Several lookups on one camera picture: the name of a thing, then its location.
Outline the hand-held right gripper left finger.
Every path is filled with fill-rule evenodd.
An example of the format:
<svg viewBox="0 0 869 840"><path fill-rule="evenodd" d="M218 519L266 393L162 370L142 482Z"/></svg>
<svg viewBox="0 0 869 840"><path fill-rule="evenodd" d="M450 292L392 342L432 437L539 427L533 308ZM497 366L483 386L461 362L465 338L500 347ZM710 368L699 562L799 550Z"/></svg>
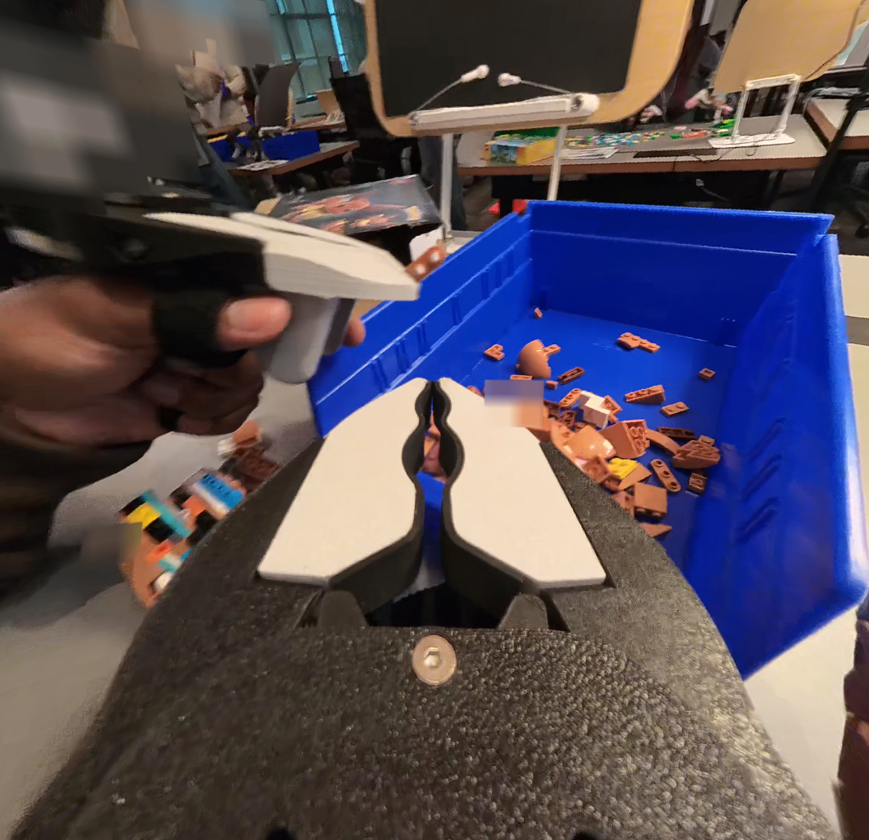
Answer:
<svg viewBox="0 0 869 840"><path fill-rule="evenodd" d="M431 383L412 379L336 425L270 542L263 579L353 593L401 593L420 566L418 473Z"/></svg>

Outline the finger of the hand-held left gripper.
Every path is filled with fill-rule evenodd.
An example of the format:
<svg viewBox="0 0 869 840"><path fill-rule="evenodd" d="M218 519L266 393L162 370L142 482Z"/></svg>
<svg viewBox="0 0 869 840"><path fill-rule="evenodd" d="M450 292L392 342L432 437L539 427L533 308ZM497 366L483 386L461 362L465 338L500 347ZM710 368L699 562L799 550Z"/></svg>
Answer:
<svg viewBox="0 0 869 840"><path fill-rule="evenodd" d="M267 372L288 384L315 374L342 345L358 301L412 302L420 286L391 254L354 238L255 213L228 216L150 213L186 234L244 237L259 243L267 286L288 299L290 323L260 350Z"/></svg>

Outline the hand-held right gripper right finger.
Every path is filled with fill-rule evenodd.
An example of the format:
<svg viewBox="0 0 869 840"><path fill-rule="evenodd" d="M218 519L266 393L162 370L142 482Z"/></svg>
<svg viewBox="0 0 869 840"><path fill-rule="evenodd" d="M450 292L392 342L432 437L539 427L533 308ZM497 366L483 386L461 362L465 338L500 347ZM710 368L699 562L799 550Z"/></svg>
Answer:
<svg viewBox="0 0 869 840"><path fill-rule="evenodd" d="M461 550L537 591L602 585L606 571L541 442L459 382L436 392L447 526Z"/></svg>

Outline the pile of brown toy bricks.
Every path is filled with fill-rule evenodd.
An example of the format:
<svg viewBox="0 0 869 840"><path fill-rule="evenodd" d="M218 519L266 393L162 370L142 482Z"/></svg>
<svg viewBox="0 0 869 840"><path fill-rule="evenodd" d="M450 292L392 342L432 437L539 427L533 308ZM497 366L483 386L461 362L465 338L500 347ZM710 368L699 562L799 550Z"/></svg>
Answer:
<svg viewBox="0 0 869 840"><path fill-rule="evenodd" d="M549 365L558 343L547 344ZM624 415L624 406L660 406L663 417L688 411L683 401L667 402L662 385L624 394L622 400L577 385L585 373L580 366L549 380L510 375L511 385L541 383L542 394L530 392L518 410L528 419L525 428L538 441L550 441L572 465L601 487L652 538L661 540L672 530L667 522L668 499L683 490L701 496L710 469L721 461L712 437L681 427L650 427L643 419Z"/></svg>

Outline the colourful toy brick model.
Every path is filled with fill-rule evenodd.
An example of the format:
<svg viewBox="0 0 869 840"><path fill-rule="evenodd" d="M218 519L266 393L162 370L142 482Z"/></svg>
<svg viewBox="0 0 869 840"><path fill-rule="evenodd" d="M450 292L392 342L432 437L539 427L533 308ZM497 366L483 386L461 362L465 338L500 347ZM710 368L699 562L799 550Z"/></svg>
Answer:
<svg viewBox="0 0 869 840"><path fill-rule="evenodd" d="M118 511L118 567L143 607L155 605L191 552L277 472L270 446L248 420L218 442L218 466L199 469L170 494L142 492Z"/></svg>

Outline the blue plastic bin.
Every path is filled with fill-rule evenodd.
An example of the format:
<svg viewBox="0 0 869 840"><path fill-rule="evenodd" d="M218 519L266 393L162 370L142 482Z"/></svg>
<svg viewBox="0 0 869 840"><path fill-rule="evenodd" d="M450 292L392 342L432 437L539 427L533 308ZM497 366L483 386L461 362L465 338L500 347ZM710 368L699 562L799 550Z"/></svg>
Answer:
<svg viewBox="0 0 869 840"><path fill-rule="evenodd" d="M308 387L318 430L407 379L481 389L533 339L554 375L688 407L623 415L706 435L703 494L664 541L747 678L867 592L839 247L823 214L532 202L452 255Z"/></svg>

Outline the person's left hand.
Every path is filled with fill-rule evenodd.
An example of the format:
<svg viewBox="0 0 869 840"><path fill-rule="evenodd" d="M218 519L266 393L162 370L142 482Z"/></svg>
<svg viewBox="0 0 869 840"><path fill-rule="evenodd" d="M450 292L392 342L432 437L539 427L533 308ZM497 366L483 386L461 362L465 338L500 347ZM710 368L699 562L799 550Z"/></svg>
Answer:
<svg viewBox="0 0 869 840"><path fill-rule="evenodd" d="M275 296L229 303L216 339L246 354L232 367L162 362L154 296L99 278L46 278L2 292L2 434L36 446L105 447L168 432L235 431L256 408L263 370L253 349L288 326Z"/></svg>

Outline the printed cardboard box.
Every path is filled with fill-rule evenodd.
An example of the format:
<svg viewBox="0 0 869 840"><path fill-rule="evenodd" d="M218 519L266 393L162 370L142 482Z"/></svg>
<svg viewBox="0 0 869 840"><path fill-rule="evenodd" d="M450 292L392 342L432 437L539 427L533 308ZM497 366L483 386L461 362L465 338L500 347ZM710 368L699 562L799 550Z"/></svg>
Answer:
<svg viewBox="0 0 869 840"><path fill-rule="evenodd" d="M419 175L282 197L268 216L346 237L404 228L412 235L442 226L440 210Z"/></svg>

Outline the small blue bin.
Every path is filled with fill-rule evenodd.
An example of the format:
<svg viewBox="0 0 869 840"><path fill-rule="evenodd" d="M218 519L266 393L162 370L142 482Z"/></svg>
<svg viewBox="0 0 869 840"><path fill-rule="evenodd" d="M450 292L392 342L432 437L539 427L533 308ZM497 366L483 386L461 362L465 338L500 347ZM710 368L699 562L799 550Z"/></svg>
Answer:
<svg viewBox="0 0 869 840"><path fill-rule="evenodd" d="M255 161L293 161L320 152L320 139L315 130L288 133L266 133L232 130L208 138L218 158L227 164L241 166Z"/></svg>

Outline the brown dome toy piece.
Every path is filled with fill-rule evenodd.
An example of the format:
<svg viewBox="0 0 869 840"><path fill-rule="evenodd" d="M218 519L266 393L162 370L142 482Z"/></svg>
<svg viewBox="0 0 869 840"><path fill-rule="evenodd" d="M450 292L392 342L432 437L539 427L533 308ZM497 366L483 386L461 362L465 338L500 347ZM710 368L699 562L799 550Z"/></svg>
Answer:
<svg viewBox="0 0 869 840"><path fill-rule="evenodd" d="M542 340L531 340L521 348L516 359L516 374L532 380L551 379L549 352Z"/></svg>

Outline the white metal stand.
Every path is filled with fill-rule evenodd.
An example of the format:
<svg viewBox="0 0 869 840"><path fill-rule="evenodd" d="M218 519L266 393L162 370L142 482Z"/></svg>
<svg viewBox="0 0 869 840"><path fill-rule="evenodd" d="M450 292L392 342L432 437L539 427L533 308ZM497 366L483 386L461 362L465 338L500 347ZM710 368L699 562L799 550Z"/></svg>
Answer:
<svg viewBox="0 0 869 840"><path fill-rule="evenodd" d="M543 91L545 96L538 96L523 101L505 104L489 104L484 106L443 107L433 108L432 104L440 100L447 92L462 86L481 82L490 74L487 64L479 64L471 71L460 75L408 116L411 133L442 135L440 161L440 216L442 221L443 241L445 246L453 242L452 228L452 166L454 155L453 135L448 129L479 127L485 125L504 128L526 123L553 122L559 125L553 162L549 171L547 199L554 201L558 196L560 180L560 159L564 141L567 136L569 118L587 118L600 107L601 98L592 93L574 93L555 86L545 85L523 79L522 77L502 72L497 75L496 83L500 88L526 86Z"/></svg>

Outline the wooden table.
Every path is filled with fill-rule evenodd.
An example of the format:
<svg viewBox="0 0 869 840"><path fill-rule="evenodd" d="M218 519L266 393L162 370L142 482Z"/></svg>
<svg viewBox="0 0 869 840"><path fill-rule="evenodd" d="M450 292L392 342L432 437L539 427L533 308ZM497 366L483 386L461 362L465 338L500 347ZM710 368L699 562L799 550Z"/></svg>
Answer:
<svg viewBox="0 0 869 840"><path fill-rule="evenodd" d="M609 157L568 159L561 165L562 178L575 180L581 176L615 176L636 174L705 173L705 172L776 172L810 171L816 168L827 152L844 119L846 105L842 97L811 96L803 109L788 118L785 129L792 141L759 144L752 140L747 146L727 149L704 147L698 138L681 142L658 138L636 146L617 148ZM867 108L859 112L856 122L848 129L845 151L867 151ZM551 169L549 159L530 165L491 164L482 153L484 135L463 136L459 143L458 172L473 177L528 176L544 182Z"/></svg>

